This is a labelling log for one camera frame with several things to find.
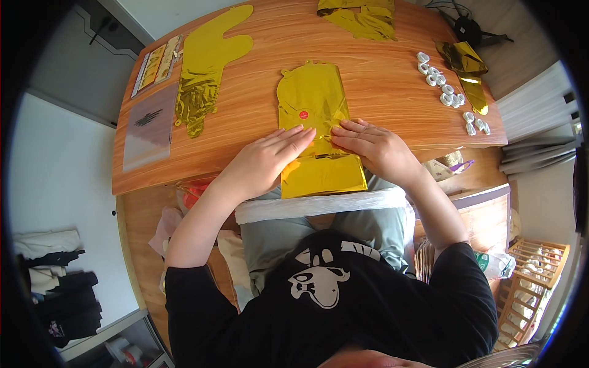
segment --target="green label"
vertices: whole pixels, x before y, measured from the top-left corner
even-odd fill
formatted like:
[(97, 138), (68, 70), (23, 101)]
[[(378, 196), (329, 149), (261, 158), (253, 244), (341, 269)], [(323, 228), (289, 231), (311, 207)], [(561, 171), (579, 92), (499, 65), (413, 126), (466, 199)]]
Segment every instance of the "green label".
[(477, 258), (477, 263), (481, 268), (481, 271), (485, 271), (489, 266), (489, 255), (487, 253), (475, 252), (475, 257)]

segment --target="gray pants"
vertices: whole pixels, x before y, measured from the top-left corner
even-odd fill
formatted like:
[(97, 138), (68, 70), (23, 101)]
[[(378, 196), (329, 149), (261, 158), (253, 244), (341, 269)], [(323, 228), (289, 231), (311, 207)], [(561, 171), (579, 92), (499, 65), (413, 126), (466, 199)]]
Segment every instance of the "gray pants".
[[(368, 170), (364, 170), (364, 173), (369, 191), (396, 187)], [(278, 198), (280, 198), (280, 187), (254, 198), (253, 201)], [(340, 212), (335, 215), (331, 228), (364, 240), (376, 249), (391, 267), (399, 270), (407, 264), (403, 260), (404, 216), (403, 208)], [(265, 220), (241, 225), (243, 250), (254, 296), (258, 296), (264, 289), (268, 272), (280, 264), (303, 238), (314, 232), (315, 229), (305, 217)]]

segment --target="finger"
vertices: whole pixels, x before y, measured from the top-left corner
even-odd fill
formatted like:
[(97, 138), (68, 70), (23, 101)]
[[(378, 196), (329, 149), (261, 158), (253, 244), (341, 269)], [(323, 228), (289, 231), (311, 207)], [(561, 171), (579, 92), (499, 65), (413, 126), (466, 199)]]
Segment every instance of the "finger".
[(340, 122), (340, 125), (343, 128), (345, 128), (347, 130), (351, 130), (351, 131), (356, 132), (356, 133), (366, 133), (366, 134), (372, 134), (372, 135), (382, 135), (382, 131), (379, 131), (376, 128), (365, 127), (362, 124), (358, 124), (356, 122), (345, 120), (345, 119)]
[(363, 126), (368, 127), (368, 128), (374, 128), (374, 129), (380, 130), (382, 132), (391, 132), (387, 128), (377, 127), (376, 125), (372, 125), (372, 124), (370, 124), (369, 122), (367, 122), (364, 119), (358, 119), (358, 124), (363, 125)]
[(277, 137), (278, 135), (282, 134), (284, 132), (284, 128), (280, 128), (277, 131), (275, 131), (272, 134), (269, 134), (268, 136), (266, 136), (266, 139), (272, 138), (272, 137)]
[(315, 138), (315, 134), (317, 134), (317, 130), (311, 128), (290, 137), (284, 141), (286, 145), (276, 154), (276, 157), (285, 165), (288, 164), (309, 146)]
[(368, 127), (368, 128), (377, 128), (376, 125), (372, 125), (369, 122), (367, 122), (366, 120), (360, 119), (360, 118), (358, 119), (358, 124), (363, 125), (363, 126)]
[(376, 140), (378, 139), (377, 135), (366, 134), (366, 133), (356, 133), (351, 130), (342, 129), (340, 127), (333, 127), (332, 128), (332, 135), (337, 135), (338, 137), (358, 138), (358, 139), (373, 142), (373, 143), (376, 143)]
[(350, 150), (347, 150), (347, 149), (343, 148), (342, 146), (339, 146), (339, 145), (335, 144), (333, 142), (333, 140), (331, 140), (330, 143), (331, 143), (332, 147), (335, 148), (336, 150), (341, 150), (341, 151), (344, 151), (345, 153), (351, 153), (351, 154), (354, 154), (354, 155), (357, 154), (355, 152), (352, 152)]
[(284, 141), (284, 140), (294, 136), (295, 134), (301, 132), (302, 130), (303, 130), (303, 124), (299, 124), (294, 128), (291, 128), (287, 131), (283, 131), (280, 134), (277, 134), (275, 137), (272, 137), (272, 138), (266, 140), (266, 142), (264, 142), (263, 145), (269, 146), (269, 145), (275, 144), (277, 142)]
[(360, 156), (366, 156), (374, 146), (371, 142), (358, 138), (332, 136), (332, 141), (340, 147), (350, 150)]
[(275, 137), (275, 136), (277, 136), (277, 135), (279, 135), (279, 134), (282, 134), (282, 132), (283, 132), (283, 131), (284, 131), (284, 128), (280, 128), (280, 129), (278, 129), (277, 131), (274, 131), (274, 132), (272, 132), (271, 134), (269, 134), (269, 135), (265, 136), (264, 138), (260, 138), (260, 139), (258, 139), (258, 140), (255, 140), (255, 141), (254, 141), (254, 143), (261, 143), (261, 142), (264, 142), (264, 141), (268, 140), (269, 138), (272, 138), (272, 137)]

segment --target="deflated foil balloon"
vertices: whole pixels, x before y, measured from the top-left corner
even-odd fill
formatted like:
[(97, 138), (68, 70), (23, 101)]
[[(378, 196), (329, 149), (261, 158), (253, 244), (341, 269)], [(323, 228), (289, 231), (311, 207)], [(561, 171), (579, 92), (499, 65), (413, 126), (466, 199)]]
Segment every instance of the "deflated foil balloon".
[[(360, 8), (355, 13), (350, 8)], [(317, 15), (354, 35), (384, 41), (395, 38), (393, 0), (319, 0)]]
[(317, 129), (309, 147), (282, 171), (282, 198), (366, 190), (360, 157), (330, 143), (331, 128), (350, 118), (337, 66), (307, 60), (282, 74), (276, 90), (280, 128)]
[(468, 102), (472, 104), (472, 110), (486, 115), (489, 112), (489, 106), (481, 84), (481, 75), (489, 71), (485, 63), (468, 42), (450, 44), (435, 41), (435, 44), (438, 52), (458, 75), (464, 94)]
[(246, 55), (253, 46), (248, 35), (223, 38), (223, 34), (246, 20), (253, 6), (242, 5), (211, 19), (184, 41), (184, 60), (176, 100), (176, 125), (186, 124), (188, 136), (198, 137), (204, 117), (216, 112), (221, 76), (225, 65)]

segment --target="white wall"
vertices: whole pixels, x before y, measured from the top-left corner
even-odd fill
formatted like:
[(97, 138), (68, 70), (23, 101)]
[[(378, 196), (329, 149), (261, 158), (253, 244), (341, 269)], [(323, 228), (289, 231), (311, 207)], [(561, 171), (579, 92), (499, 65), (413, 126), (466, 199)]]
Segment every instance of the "white wall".
[(117, 0), (153, 38), (243, 0)]
[(111, 194), (115, 130), (25, 94), (12, 142), (13, 233), (77, 229), (85, 254), (68, 270), (93, 271), (101, 327), (138, 309)]
[[(541, 135), (572, 134), (571, 127), (563, 125)], [(573, 259), (579, 251), (573, 209), (574, 166), (575, 160), (571, 160), (517, 181), (521, 235), (571, 246), (569, 259), (536, 332), (537, 337), (541, 337), (551, 327), (550, 324), (559, 310), (560, 302), (565, 293), (568, 293), (568, 279), (571, 275)]]

